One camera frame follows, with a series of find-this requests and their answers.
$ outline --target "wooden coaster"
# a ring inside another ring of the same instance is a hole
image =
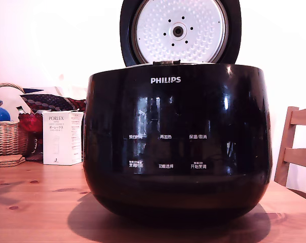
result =
[[[17,165],[20,165],[22,163],[24,163],[26,160],[23,159],[23,160],[19,160],[19,161],[11,161],[11,162],[3,162],[3,163],[0,163],[0,168],[2,167],[13,167],[13,166],[17,166]]]
[[[0,167],[17,166],[25,161],[25,157],[22,157],[22,155],[0,156]]]
[[[22,155],[7,155],[7,156],[0,156],[0,163],[1,163],[1,162],[19,161],[21,158],[22,158]]]

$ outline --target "table surface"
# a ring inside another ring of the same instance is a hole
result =
[[[271,182],[260,204],[227,225],[150,228],[102,207],[90,193],[82,164],[0,168],[0,242],[93,241],[306,243],[306,199]]]

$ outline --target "wicker basket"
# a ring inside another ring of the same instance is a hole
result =
[[[1,87],[13,87],[23,91],[14,84],[0,84]],[[19,127],[19,122],[0,121],[0,155],[30,155],[35,148],[35,138]]]

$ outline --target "rice cooker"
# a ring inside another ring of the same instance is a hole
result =
[[[271,175],[263,72],[236,65],[238,0],[124,0],[124,69],[89,80],[84,172],[108,210],[142,222],[227,222]]]

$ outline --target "glossy black surface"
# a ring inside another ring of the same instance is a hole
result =
[[[158,77],[181,82],[151,84]],[[265,193],[269,129],[258,68],[196,64],[97,73],[85,116],[87,182],[120,215],[226,221]]]

